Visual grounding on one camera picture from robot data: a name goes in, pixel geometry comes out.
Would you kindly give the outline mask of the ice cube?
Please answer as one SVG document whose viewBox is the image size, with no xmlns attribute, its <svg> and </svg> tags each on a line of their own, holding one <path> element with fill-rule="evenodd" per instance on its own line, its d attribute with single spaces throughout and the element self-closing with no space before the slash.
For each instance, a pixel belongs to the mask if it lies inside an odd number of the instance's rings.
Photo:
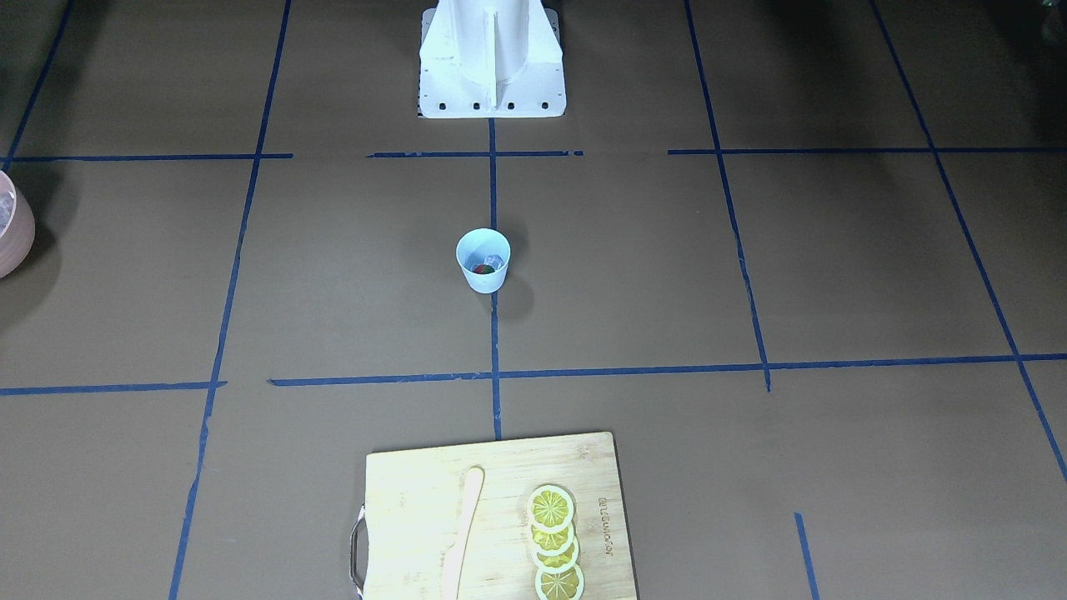
<svg viewBox="0 0 1067 600">
<path fill-rule="evenodd" d="M 495 273 L 495 271 L 500 271 L 504 266 L 507 265 L 507 259 L 499 255 L 488 255 L 483 260 L 483 265 L 488 273 Z"/>
</svg>

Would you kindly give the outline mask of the light blue cup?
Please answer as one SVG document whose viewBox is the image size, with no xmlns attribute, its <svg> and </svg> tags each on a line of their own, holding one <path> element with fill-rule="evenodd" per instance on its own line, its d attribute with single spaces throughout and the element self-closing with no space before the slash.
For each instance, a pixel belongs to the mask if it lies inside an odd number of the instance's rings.
<svg viewBox="0 0 1067 600">
<path fill-rule="evenodd" d="M 507 265 L 500 271 L 488 274 L 488 277 L 476 277 L 469 269 L 477 263 L 483 263 L 488 255 L 499 255 L 506 258 Z M 491 295 L 497 293 L 504 284 L 511 258 L 511 244 L 506 236 L 496 228 L 473 228 L 466 232 L 457 243 L 456 259 L 463 275 L 468 282 L 469 289 L 474 293 Z"/>
</svg>

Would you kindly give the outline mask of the clear ice cubes pile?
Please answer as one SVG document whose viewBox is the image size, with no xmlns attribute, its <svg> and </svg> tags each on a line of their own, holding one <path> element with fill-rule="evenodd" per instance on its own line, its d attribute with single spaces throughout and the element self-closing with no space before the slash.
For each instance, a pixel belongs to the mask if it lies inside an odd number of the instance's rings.
<svg viewBox="0 0 1067 600">
<path fill-rule="evenodd" d="M 0 228 L 6 228 L 17 208 L 17 194 L 11 190 L 0 194 Z"/>
</svg>

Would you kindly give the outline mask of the lemon slice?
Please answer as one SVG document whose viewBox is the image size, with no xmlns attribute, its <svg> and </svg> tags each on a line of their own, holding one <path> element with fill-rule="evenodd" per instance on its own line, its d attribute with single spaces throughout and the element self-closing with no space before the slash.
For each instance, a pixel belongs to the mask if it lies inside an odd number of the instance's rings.
<svg viewBox="0 0 1067 600">
<path fill-rule="evenodd" d="M 576 540 L 574 522 L 568 523 L 566 528 L 560 528 L 560 531 L 556 532 L 548 532 L 546 528 L 540 528 L 537 525 L 530 524 L 528 540 L 531 543 L 534 554 L 544 556 L 563 555 L 570 551 Z"/>
<path fill-rule="evenodd" d="M 554 555 L 548 555 L 540 549 L 531 551 L 534 563 L 540 571 L 548 574 L 560 574 L 577 566 L 580 556 L 580 543 L 575 537 L 571 543 Z"/>
<path fill-rule="evenodd" d="M 580 599 L 584 595 L 584 571 L 580 565 L 564 569 L 538 567 L 534 593 L 541 600 Z"/>
<path fill-rule="evenodd" d="M 574 516 L 574 498 L 558 485 L 541 485 L 534 489 L 526 501 L 526 512 L 531 528 L 545 534 L 557 534 L 571 527 Z"/>
</svg>

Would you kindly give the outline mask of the white pillar with base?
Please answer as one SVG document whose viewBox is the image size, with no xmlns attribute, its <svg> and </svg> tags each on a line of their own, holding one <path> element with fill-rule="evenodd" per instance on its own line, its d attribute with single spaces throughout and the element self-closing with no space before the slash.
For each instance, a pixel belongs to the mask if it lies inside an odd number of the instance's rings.
<svg viewBox="0 0 1067 600">
<path fill-rule="evenodd" d="M 437 1 L 423 12 L 421 119 L 566 114 L 558 12 L 541 1 Z"/>
</svg>

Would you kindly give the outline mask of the wooden cutting board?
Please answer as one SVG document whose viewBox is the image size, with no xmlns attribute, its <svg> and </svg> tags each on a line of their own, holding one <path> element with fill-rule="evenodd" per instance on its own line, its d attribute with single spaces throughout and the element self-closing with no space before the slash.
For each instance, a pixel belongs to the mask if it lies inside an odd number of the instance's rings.
<svg viewBox="0 0 1067 600">
<path fill-rule="evenodd" d="M 526 501 L 558 485 L 574 501 L 580 599 L 636 599 L 628 521 L 616 441 L 588 432 L 370 453 L 366 494 L 351 546 L 367 543 L 367 567 L 350 559 L 359 599 L 441 599 L 443 554 L 453 546 L 463 479 L 484 470 L 457 599 L 538 599 Z"/>
</svg>

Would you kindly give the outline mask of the yellow plastic knife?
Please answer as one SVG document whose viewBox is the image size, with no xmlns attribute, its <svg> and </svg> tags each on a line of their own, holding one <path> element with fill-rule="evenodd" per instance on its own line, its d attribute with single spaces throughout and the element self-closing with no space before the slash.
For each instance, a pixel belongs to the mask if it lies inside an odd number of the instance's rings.
<svg viewBox="0 0 1067 600">
<path fill-rule="evenodd" d="M 469 467 L 464 475 L 463 490 L 458 510 L 458 525 L 453 546 L 443 554 L 441 599 L 457 599 L 460 586 L 466 550 L 468 550 L 469 528 L 477 510 L 481 490 L 483 490 L 484 470 L 480 465 Z"/>
</svg>

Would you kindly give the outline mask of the pink bowl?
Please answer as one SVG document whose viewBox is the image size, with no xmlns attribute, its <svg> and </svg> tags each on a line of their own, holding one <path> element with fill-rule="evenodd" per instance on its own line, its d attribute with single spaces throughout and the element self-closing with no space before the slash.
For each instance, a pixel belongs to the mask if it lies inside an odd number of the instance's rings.
<svg viewBox="0 0 1067 600">
<path fill-rule="evenodd" d="M 1 232 L 1 278 L 5 278 L 14 273 L 29 255 L 37 236 L 37 222 L 22 190 L 4 171 L 1 171 L 1 188 L 17 194 L 17 208 L 7 227 Z"/>
</svg>

